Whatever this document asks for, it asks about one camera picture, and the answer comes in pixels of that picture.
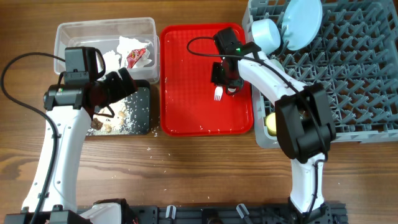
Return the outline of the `white plastic fork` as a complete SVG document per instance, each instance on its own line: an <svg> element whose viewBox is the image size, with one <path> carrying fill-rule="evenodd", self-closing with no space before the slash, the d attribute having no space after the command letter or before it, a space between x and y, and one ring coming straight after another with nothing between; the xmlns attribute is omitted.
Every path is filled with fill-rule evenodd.
<svg viewBox="0 0 398 224"><path fill-rule="evenodd" d="M220 101L222 99L223 96L223 87L222 86L217 86L215 88L215 92L214 92L214 100L215 101Z"/></svg>

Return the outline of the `white napkin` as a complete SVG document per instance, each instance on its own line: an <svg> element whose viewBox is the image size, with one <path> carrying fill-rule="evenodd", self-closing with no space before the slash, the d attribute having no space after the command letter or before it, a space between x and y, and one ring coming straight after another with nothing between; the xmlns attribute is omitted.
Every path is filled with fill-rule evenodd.
<svg viewBox="0 0 398 224"><path fill-rule="evenodd" d="M105 62L106 72L112 72L120 68L121 56L115 51L111 50L103 54L103 59Z"/></svg>
<svg viewBox="0 0 398 224"><path fill-rule="evenodd" d="M119 45L117 46L117 53L121 55L121 61L120 61L120 68L127 68L127 61L126 57L127 55L135 49L143 49L146 48L146 53L142 56L142 58L133 66L133 68L142 68L145 67L146 65L149 65L152 62L152 59L150 59L150 50L149 47L151 46L151 42L149 41L144 41L140 42L138 39L130 39L127 37L120 36L119 37Z"/></svg>

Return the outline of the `red snack wrapper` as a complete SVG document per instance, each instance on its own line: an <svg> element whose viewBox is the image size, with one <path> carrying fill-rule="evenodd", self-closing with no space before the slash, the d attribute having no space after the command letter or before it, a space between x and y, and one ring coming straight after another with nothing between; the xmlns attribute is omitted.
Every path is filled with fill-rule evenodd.
<svg viewBox="0 0 398 224"><path fill-rule="evenodd" d="M127 68L133 68L145 53L146 48L132 50L126 57Z"/></svg>

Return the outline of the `green bowl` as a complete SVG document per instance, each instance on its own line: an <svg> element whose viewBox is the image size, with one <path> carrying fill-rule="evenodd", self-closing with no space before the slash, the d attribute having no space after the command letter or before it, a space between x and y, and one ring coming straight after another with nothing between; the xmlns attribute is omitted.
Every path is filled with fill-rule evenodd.
<svg viewBox="0 0 398 224"><path fill-rule="evenodd" d="M277 59L270 59L270 61L271 61L276 67L278 67L281 71L284 71L284 68L283 68L282 64L281 64Z"/></svg>

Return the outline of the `light blue bowl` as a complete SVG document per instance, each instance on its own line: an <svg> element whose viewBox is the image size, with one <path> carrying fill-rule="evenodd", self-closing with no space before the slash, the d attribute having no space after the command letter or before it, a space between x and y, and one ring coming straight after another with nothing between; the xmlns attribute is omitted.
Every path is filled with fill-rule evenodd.
<svg viewBox="0 0 398 224"><path fill-rule="evenodd" d="M267 55L275 52L280 47L280 33L271 19L263 19L252 23L253 41Z"/></svg>

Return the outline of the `yellow cup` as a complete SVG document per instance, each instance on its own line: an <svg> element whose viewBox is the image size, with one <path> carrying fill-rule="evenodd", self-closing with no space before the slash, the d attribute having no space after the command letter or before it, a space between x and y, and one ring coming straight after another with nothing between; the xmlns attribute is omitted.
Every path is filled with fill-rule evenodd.
<svg viewBox="0 0 398 224"><path fill-rule="evenodd" d="M264 125L267 128L267 132L269 133L270 136L277 136L275 113L270 113L265 117Z"/></svg>

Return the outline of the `light blue plate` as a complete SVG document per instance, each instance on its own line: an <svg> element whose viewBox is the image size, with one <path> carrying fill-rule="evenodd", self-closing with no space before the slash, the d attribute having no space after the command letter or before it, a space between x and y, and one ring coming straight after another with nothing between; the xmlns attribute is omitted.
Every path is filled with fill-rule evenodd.
<svg viewBox="0 0 398 224"><path fill-rule="evenodd" d="M285 10L282 40L289 50L306 47L318 34L322 22L321 0L291 0Z"/></svg>

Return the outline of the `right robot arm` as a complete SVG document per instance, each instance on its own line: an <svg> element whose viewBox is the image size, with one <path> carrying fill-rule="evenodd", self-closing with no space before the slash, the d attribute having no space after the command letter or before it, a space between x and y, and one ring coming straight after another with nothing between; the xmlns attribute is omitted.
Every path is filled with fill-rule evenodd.
<svg viewBox="0 0 398 224"><path fill-rule="evenodd" d="M231 28L218 31L212 40L221 61L213 64L211 81L228 95L249 82L274 105L277 141L292 165L290 202L308 218L324 203L322 169L336 138L323 85L306 85L288 76L254 42L242 44Z"/></svg>

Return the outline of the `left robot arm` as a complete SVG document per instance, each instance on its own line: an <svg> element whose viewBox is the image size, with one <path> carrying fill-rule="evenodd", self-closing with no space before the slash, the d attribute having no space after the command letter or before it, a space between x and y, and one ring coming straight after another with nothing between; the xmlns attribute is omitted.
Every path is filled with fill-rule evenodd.
<svg viewBox="0 0 398 224"><path fill-rule="evenodd" d="M123 198L100 200L79 214L76 180L81 150L96 110L109 108L138 90L122 68L98 69L103 56L94 47L65 49L66 70L44 94L45 111L13 98L46 120L44 143L33 184L19 213L7 214L5 223L137 223Z"/></svg>

